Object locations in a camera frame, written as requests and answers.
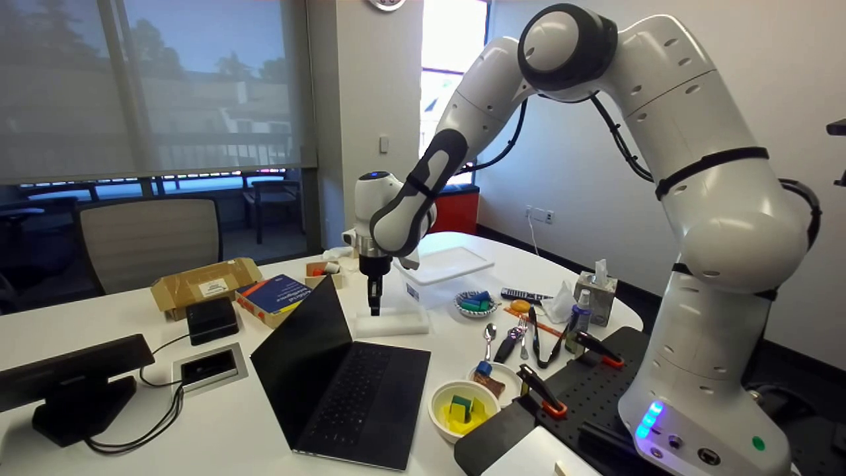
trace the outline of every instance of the window blind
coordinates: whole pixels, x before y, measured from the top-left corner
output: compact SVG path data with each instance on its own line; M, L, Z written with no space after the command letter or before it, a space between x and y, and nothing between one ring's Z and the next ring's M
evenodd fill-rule
M0 180L301 163L297 0L0 0Z

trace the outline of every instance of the sticker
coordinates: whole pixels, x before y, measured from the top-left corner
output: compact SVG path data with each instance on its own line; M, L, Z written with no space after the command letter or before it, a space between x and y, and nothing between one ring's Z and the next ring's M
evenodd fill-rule
M203 298L229 292L225 277L199 282Z

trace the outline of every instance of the bowl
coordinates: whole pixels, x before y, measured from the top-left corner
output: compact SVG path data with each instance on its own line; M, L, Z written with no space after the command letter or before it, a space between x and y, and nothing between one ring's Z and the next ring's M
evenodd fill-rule
M498 301L490 292L463 292L454 296L454 306L469 321L487 321L498 310Z
M446 445L500 412L500 400L475 381L446 381L429 400L429 418Z

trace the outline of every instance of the laptop screen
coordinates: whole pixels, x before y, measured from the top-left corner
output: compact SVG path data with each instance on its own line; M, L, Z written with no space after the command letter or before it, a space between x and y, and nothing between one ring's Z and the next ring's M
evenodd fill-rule
M352 335L335 286L326 277L252 355L291 448L314 416L350 346Z

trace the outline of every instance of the blue led light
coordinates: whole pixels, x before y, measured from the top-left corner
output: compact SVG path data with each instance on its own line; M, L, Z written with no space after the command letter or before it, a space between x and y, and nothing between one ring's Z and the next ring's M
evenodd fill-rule
M660 412L664 412L664 401L656 400L656 401L651 405L651 412L660 416Z
M651 437L652 434L652 425L659 422L659 416L664 412L664 401L652 401L646 412L642 412L642 418L640 418L640 422L638 422L638 429L634 429L634 437L638 438L646 438L646 437Z
M634 437L646 438L646 437L651 437L651 429L647 425L638 425Z

